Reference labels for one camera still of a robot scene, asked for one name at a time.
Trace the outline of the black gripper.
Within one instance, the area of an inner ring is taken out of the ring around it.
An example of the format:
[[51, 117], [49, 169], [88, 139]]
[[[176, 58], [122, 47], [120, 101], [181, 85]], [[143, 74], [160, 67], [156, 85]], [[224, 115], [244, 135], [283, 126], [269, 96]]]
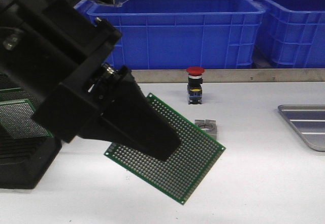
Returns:
[[41, 101], [35, 122], [70, 142], [99, 115], [88, 90], [121, 33], [92, 24], [80, 0], [1, 0], [1, 72]]

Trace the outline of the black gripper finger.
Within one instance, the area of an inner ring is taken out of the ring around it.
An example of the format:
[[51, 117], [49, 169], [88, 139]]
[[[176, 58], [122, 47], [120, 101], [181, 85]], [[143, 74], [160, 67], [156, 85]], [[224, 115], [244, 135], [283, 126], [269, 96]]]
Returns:
[[176, 130], [150, 105], [129, 68], [101, 66], [90, 94], [100, 109], [78, 133], [83, 139], [128, 146], [166, 161], [181, 144]]

